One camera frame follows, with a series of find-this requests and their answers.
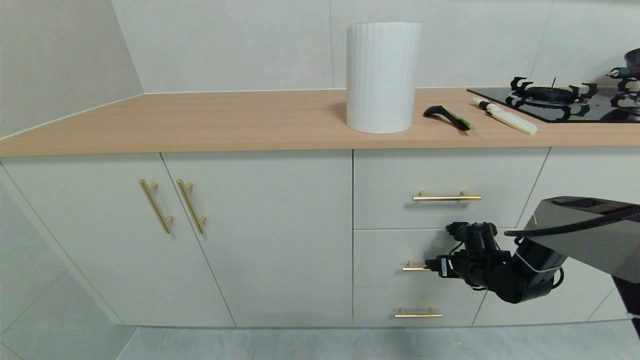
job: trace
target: white cabinet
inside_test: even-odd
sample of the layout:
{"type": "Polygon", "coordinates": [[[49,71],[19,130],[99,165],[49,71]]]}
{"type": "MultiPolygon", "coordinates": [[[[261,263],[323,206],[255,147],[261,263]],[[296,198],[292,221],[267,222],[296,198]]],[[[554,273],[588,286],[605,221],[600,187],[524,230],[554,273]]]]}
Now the white cabinet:
{"type": "MultiPolygon", "coordinates": [[[[639,176],[639,148],[553,148],[518,227],[524,227],[541,200],[551,197],[567,195],[640,203],[640,192],[633,188],[633,179],[639,176]]],[[[615,297],[619,297],[617,291],[611,293],[614,288],[611,277],[591,266],[568,259],[564,273],[564,283],[551,294],[522,304],[508,304],[488,293],[474,325],[583,322],[607,296],[613,297],[607,298],[613,304],[615,297]]]]}
{"type": "Polygon", "coordinates": [[[159,154],[8,158],[58,243],[128,325],[233,326],[159,154]],[[139,184],[151,196],[166,234],[139,184]]]}
{"type": "Polygon", "coordinates": [[[437,274],[417,287],[353,289],[353,325],[364,327],[471,326],[485,291],[471,290],[462,280],[442,279],[437,274]],[[396,318],[405,314],[435,313],[440,317],[396,318]]]}
{"type": "Polygon", "coordinates": [[[620,298],[618,289],[611,290],[609,296],[598,306],[598,309],[591,315],[589,321],[620,320],[627,314],[625,304],[620,298]]]}
{"type": "Polygon", "coordinates": [[[353,232],[353,324],[355,326],[471,326],[485,291],[437,272],[404,272],[408,260],[448,253],[459,244],[444,229],[356,230],[353,232]],[[396,318],[405,313],[442,317],[396,318]]]}
{"type": "Polygon", "coordinates": [[[640,147],[554,147],[520,218],[523,227],[540,200],[595,197],[640,204],[640,147]]]}
{"type": "Polygon", "coordinates": [[[351,326],[351,151],[163,158],[238,326],[351,326]]]}
{"type": "Polygon", "coordinates": [[[355,150],[355,229],[442,228],[454,221],[515,227],[548,148],[355,150]],[[480,195],[474,201],[413,197],[480,195]]]}

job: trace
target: wooden countertop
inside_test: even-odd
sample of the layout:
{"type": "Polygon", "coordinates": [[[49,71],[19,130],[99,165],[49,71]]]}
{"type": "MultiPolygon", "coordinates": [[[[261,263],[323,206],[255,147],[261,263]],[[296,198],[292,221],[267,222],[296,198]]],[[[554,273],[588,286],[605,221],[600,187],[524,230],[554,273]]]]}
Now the wooden countertop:
{"type": "Polygon", "coordinates": [[[547,124],[525,135],[489,117],[464,88],[418,89],[413,126],[372,135],[346,123],[345,90],[149,94],[0,140],[0,156],[126,152],[456,147],[640,146],[637,124],[547,124]],[[463,133],[422,117],[440,104],[468,120],[463,133]]]}

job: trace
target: white ribbed vase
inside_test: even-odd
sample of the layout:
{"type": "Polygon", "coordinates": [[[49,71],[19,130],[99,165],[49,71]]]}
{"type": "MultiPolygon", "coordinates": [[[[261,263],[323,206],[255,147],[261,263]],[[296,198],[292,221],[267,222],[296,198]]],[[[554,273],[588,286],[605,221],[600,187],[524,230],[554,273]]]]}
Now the white ribbed vase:
{"type": "Polygon", "coordinates": [[[407,130],[413,117],[422,24],[372,22],[347,28],[347,125],[363,133],[407,130]]]}

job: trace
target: black appliance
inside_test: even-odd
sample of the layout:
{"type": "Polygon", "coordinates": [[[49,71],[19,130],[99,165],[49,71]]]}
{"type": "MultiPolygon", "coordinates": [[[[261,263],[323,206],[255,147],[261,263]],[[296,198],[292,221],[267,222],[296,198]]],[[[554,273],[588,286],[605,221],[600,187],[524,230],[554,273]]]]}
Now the black appliance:
{"type": "Polygon", "coordinates": [[[531,86],[533,82],[525,80],[515,77],[511,88],[467,90],[544,122],[640,122],[638,91],[628,87],[640,81],[635,77],[622,78],[617,87],[602,88],[592,83],[581,87],[531,86]]]}

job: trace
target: black robotic arm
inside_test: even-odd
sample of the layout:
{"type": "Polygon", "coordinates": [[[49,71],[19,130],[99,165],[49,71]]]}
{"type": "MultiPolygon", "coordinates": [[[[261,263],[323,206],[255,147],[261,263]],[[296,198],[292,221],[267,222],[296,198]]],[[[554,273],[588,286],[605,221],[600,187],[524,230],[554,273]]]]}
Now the black robotic arm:
{"type": "Polygon", "coordinates": [[[543,200],[535,214],[534,225],[504,233],[516,236],[513,255],[500,250],[492,223],[455,222],[447,232],[459,244],[448,254],[425,260],[425,266],[440,277],[463,279],[474,290],[492,291],[517,304],[560,286],[562,264],[567,257],[575,258],[612,275],[640,336],[640,206],[557,197],[543,200]],[[566,225],[571,220],[581,221],[566,225]]]}

